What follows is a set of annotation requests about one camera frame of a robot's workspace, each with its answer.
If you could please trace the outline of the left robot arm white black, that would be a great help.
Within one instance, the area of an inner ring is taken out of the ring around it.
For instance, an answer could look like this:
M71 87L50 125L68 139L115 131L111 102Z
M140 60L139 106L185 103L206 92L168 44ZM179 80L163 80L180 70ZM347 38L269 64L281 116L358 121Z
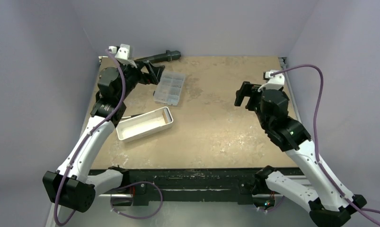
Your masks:
M89 175L92 164L126 110L123 100L137 84L157 85L165 66L136 61L137 66L107 67L98 74L95 104L88 124L66 160L55 172L47 171L43 184L51 202L78 212L86 212L94 199L110 190L130 189L129 170L112 166L98 175Z

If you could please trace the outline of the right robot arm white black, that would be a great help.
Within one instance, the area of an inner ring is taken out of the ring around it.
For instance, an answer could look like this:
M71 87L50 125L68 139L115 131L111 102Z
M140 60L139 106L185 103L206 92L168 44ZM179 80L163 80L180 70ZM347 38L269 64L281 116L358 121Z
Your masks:
M310 134L299 121L288 115L289 97L280 89L263 89L244 81L236 91L235 106L249 97L246 109L253 111L270 141L290 157L310 182L306 187L289 179L272 166L255 174L253 195L268 190L278 192L305 209L318 227L341 227L367 201L348 190L331 170L323 171L326 163L315 153Z

